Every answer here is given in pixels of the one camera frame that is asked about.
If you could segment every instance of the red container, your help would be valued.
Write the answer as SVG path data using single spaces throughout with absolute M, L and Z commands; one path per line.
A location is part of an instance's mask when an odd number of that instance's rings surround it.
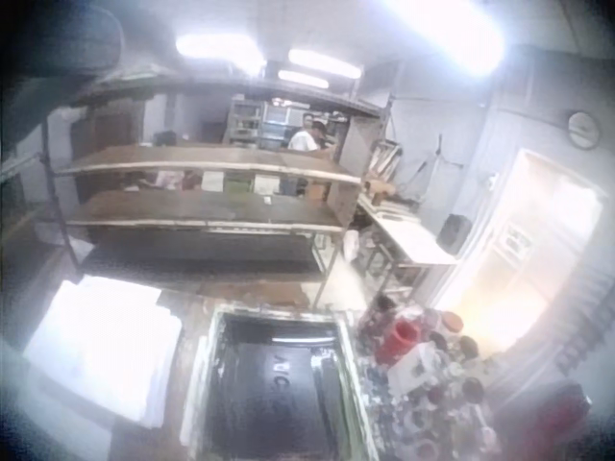
M 406 319 L 399 319 L 376 351 L 376 361 L 379 364 L 395 364 L 416 346 L 420 338 L 421 332 L 415 324 Z

